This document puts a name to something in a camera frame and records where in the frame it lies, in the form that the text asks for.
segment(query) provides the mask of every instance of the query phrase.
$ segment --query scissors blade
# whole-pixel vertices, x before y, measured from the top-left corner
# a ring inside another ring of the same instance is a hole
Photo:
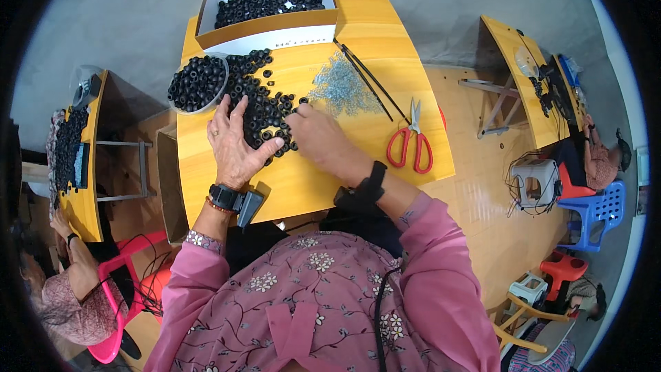
[[[411,126],[410,129],[420,133],[420,128],[418,127],[418,119],[420,118],[420,104],[422,100],[418,101],[418,106],[415,105],[415,101],[411,98]]]

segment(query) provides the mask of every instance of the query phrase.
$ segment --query wooden board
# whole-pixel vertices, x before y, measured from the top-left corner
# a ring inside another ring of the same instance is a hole
[[[68,194],[60,192],[60,204],[62,210],[69,219],[73,231],[78,234],[84,242],[103,241],[103,234],[98,219],[98,206],[96,203],[96,128],[98,126],[98,112],[101,106],[101,98],[106,87],[108,71],[99,74],[101,88],[98,97],[89,104],[90,113],[87,117],[87,127],[81,133],[81,142],[89,143],[89,161],[87,162],[87,188],[71,189]]]
[[[524,47],[525,49],[526,46],[538,66],[546,64],[546,60],[541,54],[537,43],[530,37],[520,36],[516,29],[486,15],[482,15],[482,21],[498,44],[500,53],[505,58],[510,73],[514,77],[519,95],[521,95],[525,116],[528,118],[535,148],[542,148],[569,136],[567,122],[555,108],[549,112],[548,118],[544,116],[541,103],[539,103],[539,98],[535,95],[535,88],[532,82],[521,72],[516,64],[515,54],[520,47]],[[548,92],[548,88],[544,82],[542,82],[542,89],[544,93]]]
[[[434,166],[427,174],[413,170],[415,142],[409,145],[407,165],[390,170],[407,181],[421,185],[455,174],[448,136],[445,134],[436,100],[422,63],[406,29],[388,0],[337,0],[341,9],[336,37],[346,44],[372,74],[379,79],[401,110],[410,115],[410,101],[422,100],[420,128],[434,151]],[[201,55],[202,49],[194,39],[196,18],[188,22],[182,62]],[[272,92],[294,93],[296,100],[314,88],[312,80],[338,48],[332,43],[297,46],[273,50],[273,63],[266,69],[273,71],[269,80],[275,81]],[[262,70],[255,77],[262,78]],[[355,117],[341,115],[338,122],[347,136],[376,160],[388,164],[385,149],[392,134],[406,122],[387,98],[379,96],[394,122],[385,113],[361,113]],[[209,186],[216,176],[216,163],[207,142],[206,122],[213,112],[200,115],[178,115],[178,157],[181,187],[189,225],[193,225],[202,208]],[[316,169],[299,153],[287,153],[275,158],[273,164],[262,169],[251,180],[254,187],[267,187],[269,197],[257,213],[254,222],[282,219],[310,213],[333,206],[333,197],[340,182]]]

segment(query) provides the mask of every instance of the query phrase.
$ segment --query red scissors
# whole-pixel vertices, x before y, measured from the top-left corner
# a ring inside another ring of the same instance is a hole
[[[390,143],[388,144],[388,149],[386,150],[385,155],[388,157],[388,161],[390,161],[393,166],[397,168],[403,167],[407,163],[407,149],[409,147],[411,131],[415,131],[418,135],[416,137],[417,146],[415,150],[415,162],[413,163],[413,169],[415,169],[415,171],[419,174],[425,174],[426,172],[429,172],[430,169],[432,169],[432,165],[434,164],[434,156],[432,155],[432,147],[429,145],[429,140],[427,140],[427,137],[420,132],[420,128],[418,127],[421,103],[422,101],[418,101],[418,106],[416,107],[413,98],[411,98],[411,125],[407,128],[401,128],[392,136],[392,138],[390,138]],[[392,149],[392,143],[394,143],[395,139],[400,134],[404,137],[404,141],[402,142],[402,158],[401,161],[396,162],[392,159],[392,154],[390,151]],[[426,145],[427,153],[429,154],[429,163],[426,169],[420,169],[420,155],[422,153],[423,142]]]

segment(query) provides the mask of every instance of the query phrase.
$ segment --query brown cardboard box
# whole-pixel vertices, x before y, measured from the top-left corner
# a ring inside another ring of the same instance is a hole
[[[204,51],[224,54],[248,54],[252,49],[330,43],[335,36],[340,12],[335,0],[323,0],[324,10],[271,15],[215,29],[213,25],[219,1],[202,1],[195,39]]]
[[[177,124],[156,131],[156,162],[161,193],[161,211],[170,244],[181,244],[188,232],[188,219],[181,194],[177,156]]]

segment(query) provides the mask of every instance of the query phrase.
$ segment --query white cardboard box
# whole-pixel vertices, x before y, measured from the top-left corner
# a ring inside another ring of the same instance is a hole
[[[248,54],[252,49],[330,43],[335,36],[335,0],[323,0],[324,10],[271,15],[215,29],[219,1],[203,0],[198,15],[195,39],[204,51]]]

